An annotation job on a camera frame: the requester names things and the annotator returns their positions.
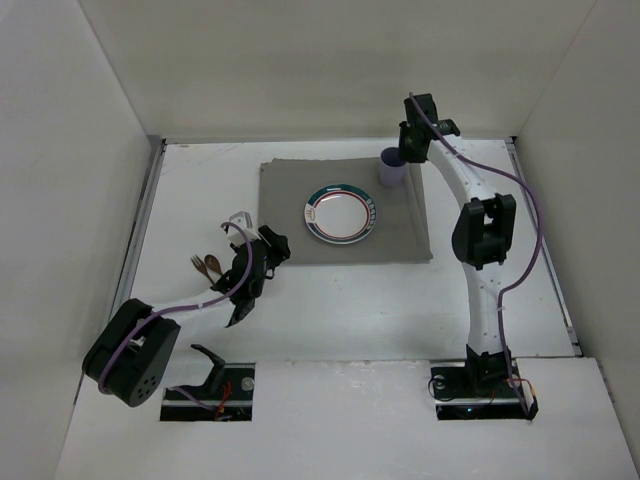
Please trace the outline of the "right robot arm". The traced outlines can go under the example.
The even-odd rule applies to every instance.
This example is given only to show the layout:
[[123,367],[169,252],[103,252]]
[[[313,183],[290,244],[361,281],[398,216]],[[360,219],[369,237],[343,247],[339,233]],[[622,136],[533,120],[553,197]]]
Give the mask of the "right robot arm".
[[404,100],[406,120],[400,124],[400,157],[408,163],[429,162],[436,167],[460,208],[451,236],[454,256],[467,282],[470,331],[463,397],[482,398],[498,391],[506,379],[508,362],[499,333],[498,294],[501,266],[512,245],[516,201],[500,194],[479,170],[462,159],[453,146],[459,129],[438,120],[430,94]]

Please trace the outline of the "white plate green rim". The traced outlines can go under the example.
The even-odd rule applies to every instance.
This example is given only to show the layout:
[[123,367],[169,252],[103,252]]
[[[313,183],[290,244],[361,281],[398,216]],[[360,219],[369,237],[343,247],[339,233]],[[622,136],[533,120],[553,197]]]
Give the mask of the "white plate green rim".
[[306,201],[304,222],[317,239],[333,245],[362,241],[374,229],[377,205],[363,189],[351,184],[330,184]]

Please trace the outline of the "grey cloth placemat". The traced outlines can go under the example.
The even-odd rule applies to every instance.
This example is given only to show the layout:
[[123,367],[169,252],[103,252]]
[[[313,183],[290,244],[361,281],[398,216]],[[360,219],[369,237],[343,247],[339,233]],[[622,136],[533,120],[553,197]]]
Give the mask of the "grey cloth placemat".
[[377,158],[274,159],[260,167],[259,222],[288,239],[289,264],[427,263],[433,255],[420,168],[380,181]]

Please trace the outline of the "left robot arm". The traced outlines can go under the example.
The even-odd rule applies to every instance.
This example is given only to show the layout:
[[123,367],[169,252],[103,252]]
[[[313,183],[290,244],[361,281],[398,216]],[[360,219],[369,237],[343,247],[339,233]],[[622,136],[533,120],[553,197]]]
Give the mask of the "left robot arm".
[[154,307],[137,298],[125,301],[90,347],[82,372],[105,395],[127,406],[143,404],[162,386],[163,376],[185,323],[200,312],[231,303],[228,328],[254,309],[264,283],[291,256],[288,238],[263,225],[249,228],[222,224],[235,253],[231,268],[210,289],[178,305]]

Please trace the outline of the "brown wooden spoon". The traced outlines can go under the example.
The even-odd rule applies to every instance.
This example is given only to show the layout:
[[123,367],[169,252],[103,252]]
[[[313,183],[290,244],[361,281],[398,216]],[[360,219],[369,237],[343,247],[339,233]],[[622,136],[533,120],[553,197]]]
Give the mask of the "brown wooden spoon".
[[205,263],[207,269],[213,275],[213,278],[215,280],[218,280],[222,276],[223,272],[222,272],[222,269],[221,269],[220,262],[218,261],[218,259],[214,255],[207,254],[204,257],[204,263]]

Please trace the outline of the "purple plastic cup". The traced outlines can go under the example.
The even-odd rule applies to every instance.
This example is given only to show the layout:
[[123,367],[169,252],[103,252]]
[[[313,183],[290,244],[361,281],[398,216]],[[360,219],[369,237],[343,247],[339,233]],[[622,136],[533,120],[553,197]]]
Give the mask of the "purple plastic cup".
[[402,184],[407,172],[407,163],[401,159],[397,147],[385,148],[379,156],[379,181],[386,188]]

